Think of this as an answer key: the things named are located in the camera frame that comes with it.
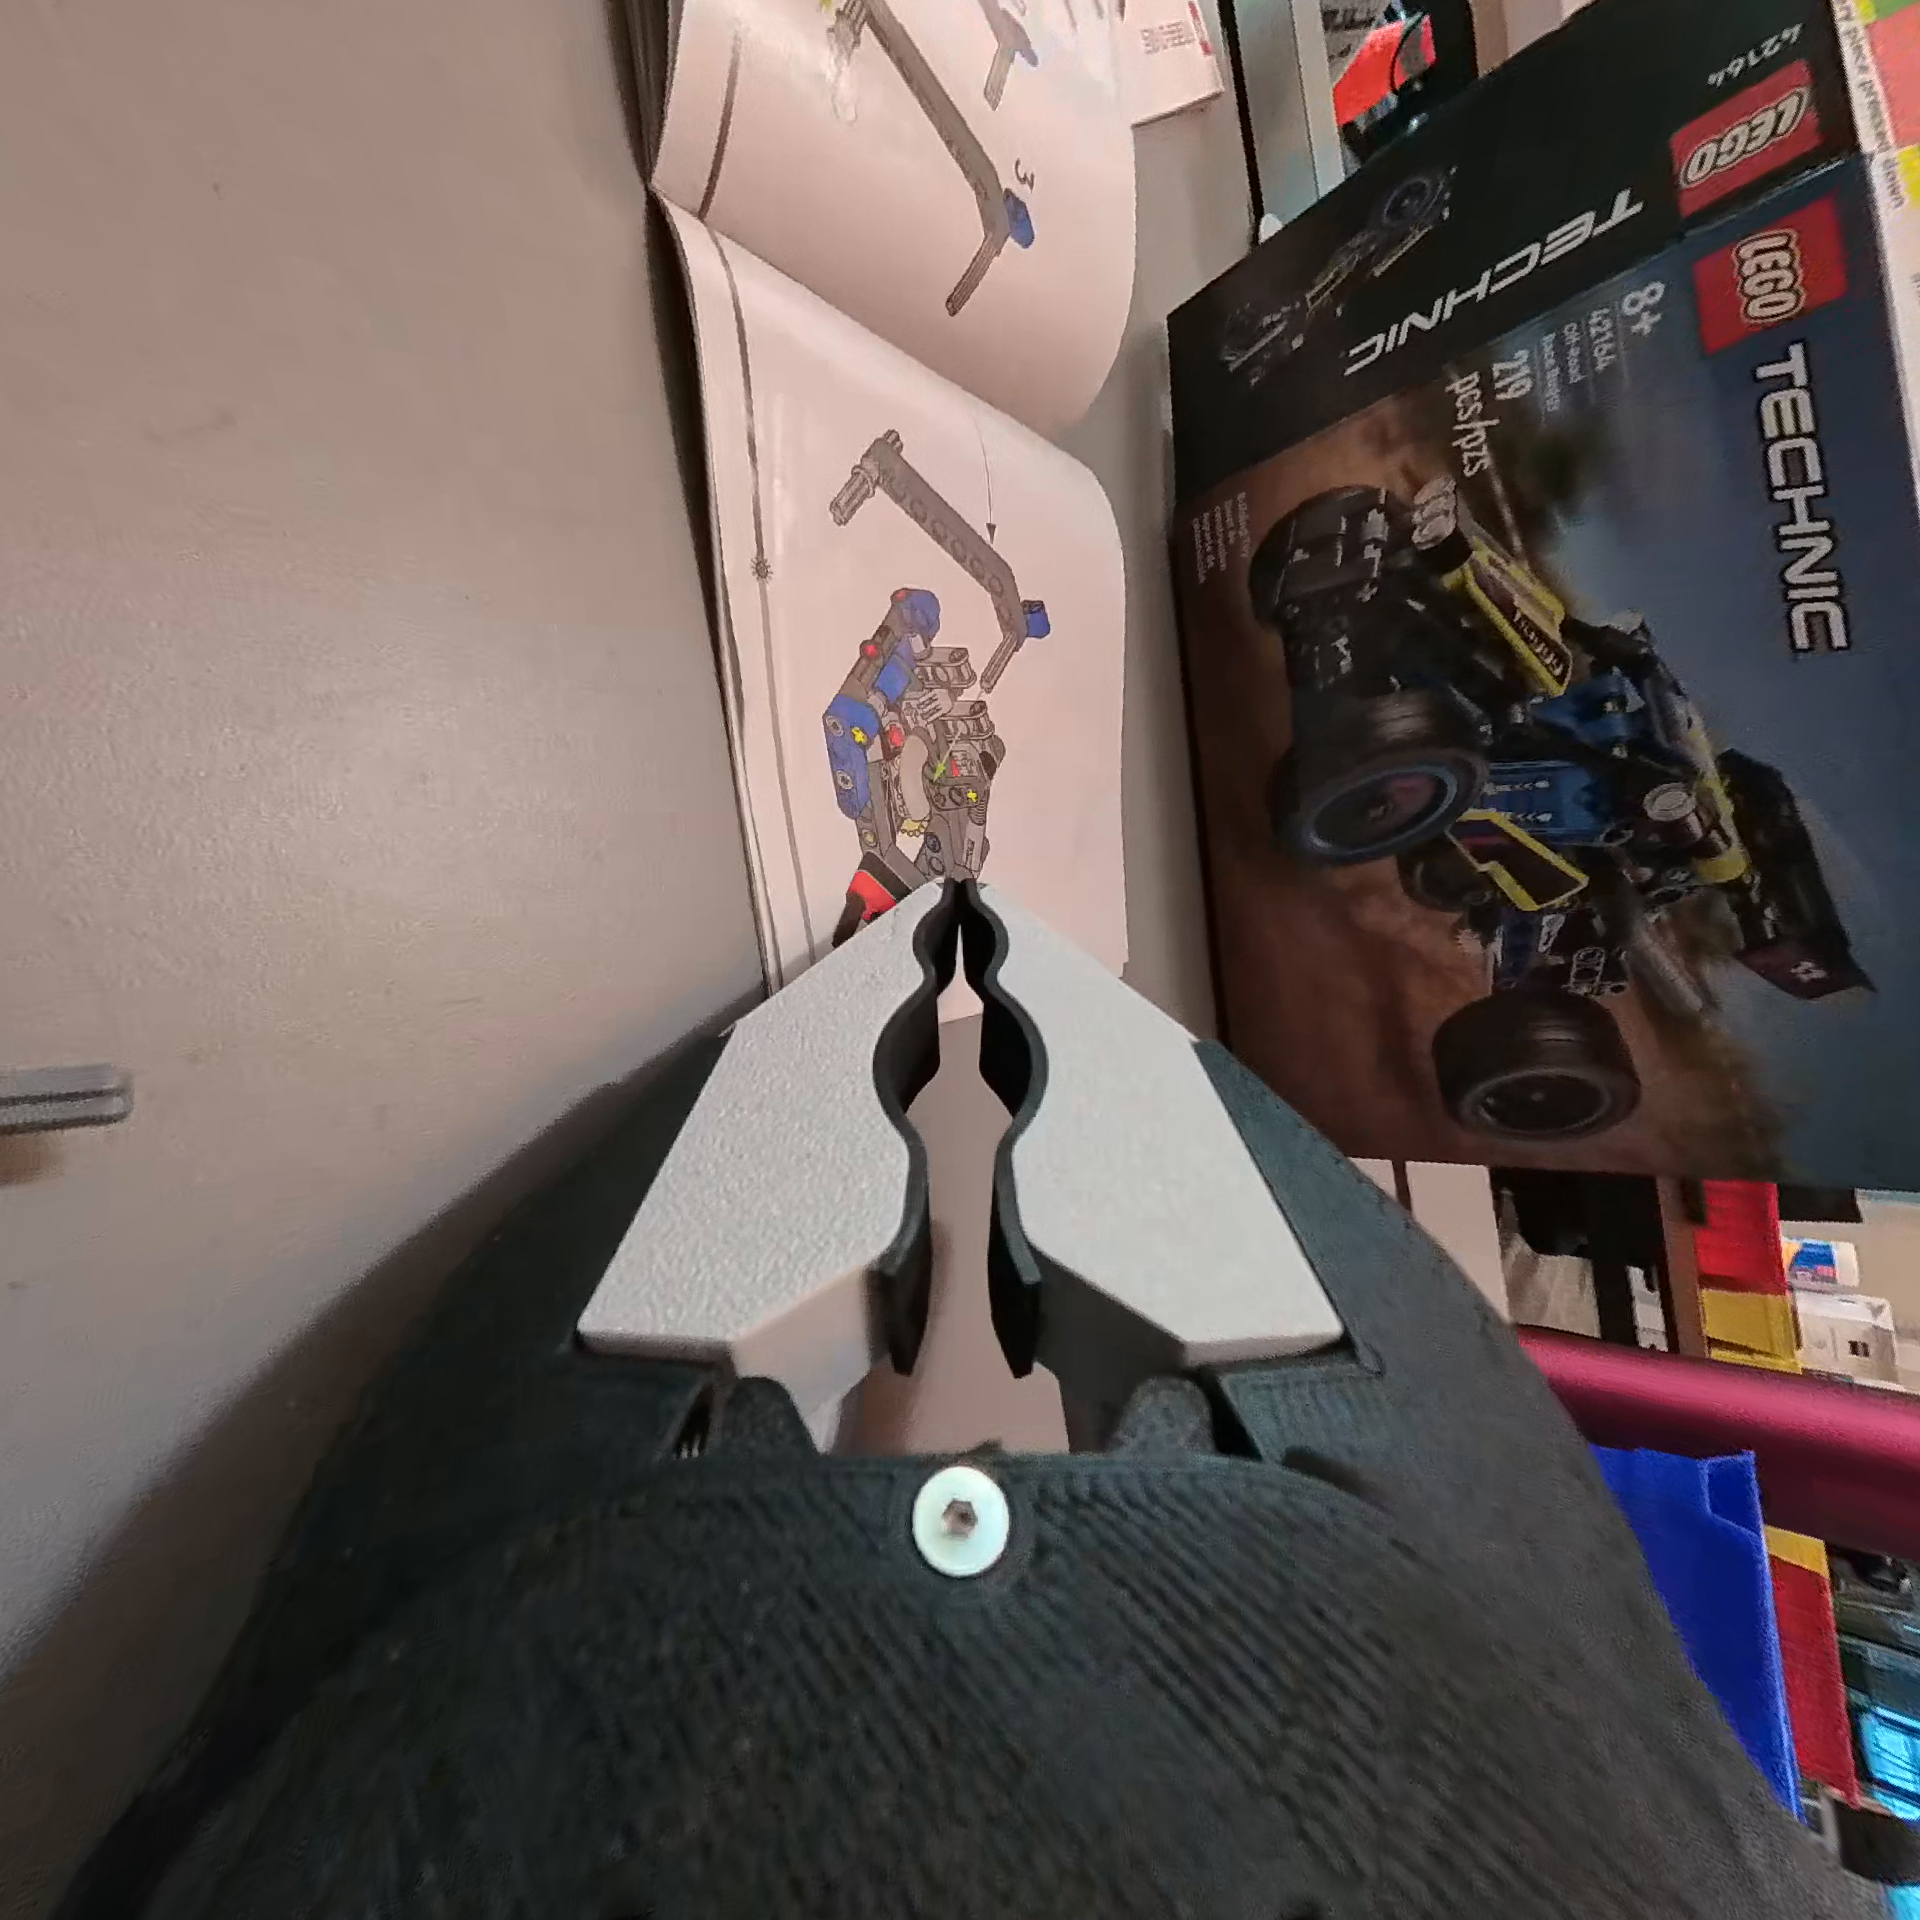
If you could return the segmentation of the white shelf frame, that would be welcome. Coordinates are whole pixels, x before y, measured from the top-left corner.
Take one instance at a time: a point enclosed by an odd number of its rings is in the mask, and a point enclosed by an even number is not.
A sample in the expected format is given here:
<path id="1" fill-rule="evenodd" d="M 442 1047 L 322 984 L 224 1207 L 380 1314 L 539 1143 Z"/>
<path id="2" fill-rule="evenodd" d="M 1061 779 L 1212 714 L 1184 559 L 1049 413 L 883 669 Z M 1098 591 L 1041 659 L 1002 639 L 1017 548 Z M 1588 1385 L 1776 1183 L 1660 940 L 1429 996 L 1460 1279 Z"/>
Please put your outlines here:
<path id="1" fill-rule="evenodd" d="M 1218 11 L 1263 242 L 1346 176 L 1329 35 L 1320 3 L 1221 3 Z"/>

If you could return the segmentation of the lego instruction booklet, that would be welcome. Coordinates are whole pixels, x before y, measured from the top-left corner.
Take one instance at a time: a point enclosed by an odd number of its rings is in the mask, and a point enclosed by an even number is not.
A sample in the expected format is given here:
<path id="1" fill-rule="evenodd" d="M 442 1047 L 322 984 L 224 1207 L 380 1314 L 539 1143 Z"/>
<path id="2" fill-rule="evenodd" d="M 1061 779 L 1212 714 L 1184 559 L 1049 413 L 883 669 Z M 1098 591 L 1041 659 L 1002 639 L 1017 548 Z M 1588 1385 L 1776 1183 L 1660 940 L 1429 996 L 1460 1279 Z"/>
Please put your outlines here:
<path id="1" fill-rule="evenodd" d="M 700 370 L 715 655 L 779 991 L 985 881 L 1121 972 L 1114 4 L 625 4 Z"/>

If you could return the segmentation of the red yellow plastic bin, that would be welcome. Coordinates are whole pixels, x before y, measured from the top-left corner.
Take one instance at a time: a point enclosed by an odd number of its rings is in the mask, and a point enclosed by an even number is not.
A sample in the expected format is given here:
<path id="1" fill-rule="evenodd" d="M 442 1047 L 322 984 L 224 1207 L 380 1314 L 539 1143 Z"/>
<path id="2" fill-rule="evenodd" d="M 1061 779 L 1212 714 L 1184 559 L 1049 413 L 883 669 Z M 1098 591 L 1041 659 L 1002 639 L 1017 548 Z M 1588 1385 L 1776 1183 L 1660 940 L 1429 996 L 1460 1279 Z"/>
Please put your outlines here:
<path id="1" fill-rule="evenodd" d="M 1833 1570 L 1827 1546 L 1764 1525 L 1793 1754 L 1803 1783 L 1859 1801 L 1857 1748 L 1841 1672 Z"/>
<path id="2" fill-rule="evenodd" d="M 1699 1212 L 1696 1297 L 1707 1356 L 1801 1377 L 1776 1186 L 1704 1183 Z"/>

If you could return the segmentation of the red object on shelf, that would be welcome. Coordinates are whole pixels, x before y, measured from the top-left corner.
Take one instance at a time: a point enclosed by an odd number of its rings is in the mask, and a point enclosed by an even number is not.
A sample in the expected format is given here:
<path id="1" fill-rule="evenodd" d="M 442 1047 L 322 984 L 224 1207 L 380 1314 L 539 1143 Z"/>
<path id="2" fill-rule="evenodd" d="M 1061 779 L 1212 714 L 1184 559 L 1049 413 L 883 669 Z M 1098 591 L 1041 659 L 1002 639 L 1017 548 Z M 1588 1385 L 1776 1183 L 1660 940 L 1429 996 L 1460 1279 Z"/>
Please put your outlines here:
<path id="1" fill-rule="evenodd" d="M 1410 111 L 1439 63 L 1433 17 L 1427 7 L 1387 4 L 1360 37 L 1332 82 L 1336 121 L 1345 138 L 1380 138 Z"/>

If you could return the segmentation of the magenta bar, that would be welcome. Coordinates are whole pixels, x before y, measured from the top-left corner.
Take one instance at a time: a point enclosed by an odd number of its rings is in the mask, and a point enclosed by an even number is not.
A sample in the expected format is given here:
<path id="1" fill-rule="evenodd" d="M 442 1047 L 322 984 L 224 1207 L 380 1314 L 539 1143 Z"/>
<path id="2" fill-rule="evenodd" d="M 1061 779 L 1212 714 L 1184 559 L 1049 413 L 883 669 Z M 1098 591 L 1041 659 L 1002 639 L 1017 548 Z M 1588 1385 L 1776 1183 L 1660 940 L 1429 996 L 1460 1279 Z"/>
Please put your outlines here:
<path id="1" fill-rule="evenodd" d="M 1519 1338 L 1588 1442 L 1674 1456 L 1748 1455 L 1770 1525 L 1916 1561 L 1914 1395 L 1545 1328 L 1521 1328 Z"/>

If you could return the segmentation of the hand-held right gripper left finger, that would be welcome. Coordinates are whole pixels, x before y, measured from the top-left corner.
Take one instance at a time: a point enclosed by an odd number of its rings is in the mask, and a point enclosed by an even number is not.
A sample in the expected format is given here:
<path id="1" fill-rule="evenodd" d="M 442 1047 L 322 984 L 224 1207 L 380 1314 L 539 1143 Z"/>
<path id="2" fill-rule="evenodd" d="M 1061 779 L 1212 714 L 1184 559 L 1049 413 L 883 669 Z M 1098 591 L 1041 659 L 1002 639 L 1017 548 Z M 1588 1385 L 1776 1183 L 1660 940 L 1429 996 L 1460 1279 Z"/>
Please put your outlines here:
<path id="1" fill-rule="evenodd" d="M 741 1018 L 578 1322 L 595 1354 L 765 1379 L 818 1419 L 919 1362 L 955 883 L 921 887 Z"/>

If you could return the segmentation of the small white booklet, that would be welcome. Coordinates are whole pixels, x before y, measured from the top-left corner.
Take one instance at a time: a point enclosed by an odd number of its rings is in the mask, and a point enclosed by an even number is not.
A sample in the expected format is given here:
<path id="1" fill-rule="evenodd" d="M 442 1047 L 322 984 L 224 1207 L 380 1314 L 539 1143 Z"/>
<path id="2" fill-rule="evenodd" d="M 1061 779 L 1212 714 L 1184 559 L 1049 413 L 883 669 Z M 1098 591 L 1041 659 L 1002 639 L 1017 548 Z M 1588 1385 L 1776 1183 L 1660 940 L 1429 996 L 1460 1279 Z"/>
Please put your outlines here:
<path id="1" fill-rule="evenodd" d="M 1221 95 L 1216 37 L 1201 3 L 1114 3 L 1121 105 L 1135 128 Z"/>

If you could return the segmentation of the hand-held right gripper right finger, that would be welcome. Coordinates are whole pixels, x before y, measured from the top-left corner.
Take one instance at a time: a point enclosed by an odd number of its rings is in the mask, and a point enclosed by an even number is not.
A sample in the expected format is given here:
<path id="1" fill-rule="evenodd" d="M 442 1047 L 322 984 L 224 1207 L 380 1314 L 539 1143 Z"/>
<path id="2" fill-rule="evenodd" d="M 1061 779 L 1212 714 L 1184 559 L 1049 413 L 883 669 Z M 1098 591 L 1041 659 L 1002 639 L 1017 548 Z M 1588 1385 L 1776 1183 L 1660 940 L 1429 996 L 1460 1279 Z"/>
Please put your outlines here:
<path id="1" fill-rule="evenodd" d="M 1345 1325 L 1199 1037 L 1003 891 L 961 890 L 993 1170 L 993 1325 L 1072 1451 L 1154 1379 L 1329 1354 Z"/>

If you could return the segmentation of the blue plastic bin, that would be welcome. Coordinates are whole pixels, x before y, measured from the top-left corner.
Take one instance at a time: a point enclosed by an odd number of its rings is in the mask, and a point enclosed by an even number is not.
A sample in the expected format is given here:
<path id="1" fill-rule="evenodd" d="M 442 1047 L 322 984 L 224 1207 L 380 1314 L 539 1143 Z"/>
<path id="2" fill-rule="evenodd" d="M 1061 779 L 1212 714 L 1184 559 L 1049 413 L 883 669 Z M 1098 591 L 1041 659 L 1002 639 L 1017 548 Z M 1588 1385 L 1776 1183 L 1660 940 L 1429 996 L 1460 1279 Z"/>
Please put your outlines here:
<path id="1" fill-rule="evenodd" d="M 1748 1451 L 1595 1448 L 1650 1583 L 1704 1688 L 1789 1817 L 1801 1817 L 1783 1640 Z"/>

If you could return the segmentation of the white printed sign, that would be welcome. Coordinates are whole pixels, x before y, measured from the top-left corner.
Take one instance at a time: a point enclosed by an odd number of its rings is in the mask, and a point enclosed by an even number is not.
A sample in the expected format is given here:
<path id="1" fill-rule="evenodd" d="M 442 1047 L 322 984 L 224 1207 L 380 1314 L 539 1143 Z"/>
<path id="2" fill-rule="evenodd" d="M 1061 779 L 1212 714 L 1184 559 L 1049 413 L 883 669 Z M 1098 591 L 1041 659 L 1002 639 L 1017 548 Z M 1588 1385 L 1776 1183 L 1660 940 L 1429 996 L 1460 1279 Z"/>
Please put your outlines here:
<path id="1" fill-rule="evenodd" d="M 1831 4 L 1905 359 L 1917 354 L 1917 4 Z"/>

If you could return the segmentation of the lego set box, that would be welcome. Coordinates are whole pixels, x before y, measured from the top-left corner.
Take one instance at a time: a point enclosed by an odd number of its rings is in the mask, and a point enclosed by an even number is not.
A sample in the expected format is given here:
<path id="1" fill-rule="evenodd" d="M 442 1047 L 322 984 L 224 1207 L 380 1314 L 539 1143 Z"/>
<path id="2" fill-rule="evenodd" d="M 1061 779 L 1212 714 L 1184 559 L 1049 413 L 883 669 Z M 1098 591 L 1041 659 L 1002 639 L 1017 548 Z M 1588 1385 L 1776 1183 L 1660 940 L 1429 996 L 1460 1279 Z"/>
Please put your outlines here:
<path id="1" fill-rule="evenodd" d="M 1587 4 L 1169 316 L 1221 1037 L 1360 1160 L 1916 1188 L 1916 362 L 1833 4 Z"/>

